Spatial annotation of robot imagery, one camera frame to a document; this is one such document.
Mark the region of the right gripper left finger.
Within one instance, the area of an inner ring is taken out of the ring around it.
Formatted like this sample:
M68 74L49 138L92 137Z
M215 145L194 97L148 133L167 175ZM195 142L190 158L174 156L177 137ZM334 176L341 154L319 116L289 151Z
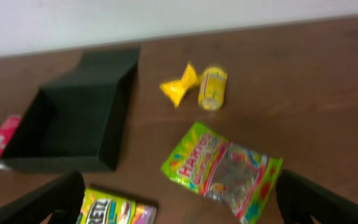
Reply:
M0 224L76 223L80 214L85 181L74 171L35 189L31 193L0 208Z

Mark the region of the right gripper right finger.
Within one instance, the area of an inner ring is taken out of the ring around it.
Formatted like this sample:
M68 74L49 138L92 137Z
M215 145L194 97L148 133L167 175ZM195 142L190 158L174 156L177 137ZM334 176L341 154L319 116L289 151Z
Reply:
M358 205L288 169L275 187L285 223L358 223Z

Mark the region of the Pretz snack box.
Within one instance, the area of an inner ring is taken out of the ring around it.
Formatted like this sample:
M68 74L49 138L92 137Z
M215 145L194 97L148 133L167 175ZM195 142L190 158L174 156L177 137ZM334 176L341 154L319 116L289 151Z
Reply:
M85 189L76 224L154 224L158 206L122 192Z

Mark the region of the Haribo gummy bag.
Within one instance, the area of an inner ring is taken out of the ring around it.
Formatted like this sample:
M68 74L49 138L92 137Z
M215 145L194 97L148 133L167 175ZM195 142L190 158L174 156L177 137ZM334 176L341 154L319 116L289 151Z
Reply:
M229 206L240 223L256 223L283 158L240 146L195 122L161 171L173 182Z

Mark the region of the black gift box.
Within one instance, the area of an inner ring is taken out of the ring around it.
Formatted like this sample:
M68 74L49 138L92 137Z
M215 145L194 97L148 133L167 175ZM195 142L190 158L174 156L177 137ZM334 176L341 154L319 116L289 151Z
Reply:
M116 170L140 48L83 54L42 85L0 162L20 172Z

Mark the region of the red snack can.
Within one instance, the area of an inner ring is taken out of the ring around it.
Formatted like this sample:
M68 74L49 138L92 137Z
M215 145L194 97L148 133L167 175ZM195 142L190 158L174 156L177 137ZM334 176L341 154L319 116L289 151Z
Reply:
M9 170L8 166L6 166L1 161L1 156L9 144L9 141L13 137L19 123L21 121L21 117L19 115L10 115L7 117L5 122L0 127L0 169L1 170Z

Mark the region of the yellow small snack can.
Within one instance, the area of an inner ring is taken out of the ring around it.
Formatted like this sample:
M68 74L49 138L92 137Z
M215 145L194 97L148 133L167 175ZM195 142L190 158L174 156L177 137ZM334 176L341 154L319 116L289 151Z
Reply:
M218 66L209 66L201 74L198 104L204 110L215 111L224 103L227 73Z

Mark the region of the yellow candy wrapper packet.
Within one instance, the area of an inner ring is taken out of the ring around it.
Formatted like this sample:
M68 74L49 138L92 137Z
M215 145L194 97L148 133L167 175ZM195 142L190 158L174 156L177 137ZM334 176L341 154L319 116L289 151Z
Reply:
M169 82L161 83L160 89L177 108L186 95L186 92L201 83L201 76L197 74L193 64L188 62L182 77L179 80L172 80Z

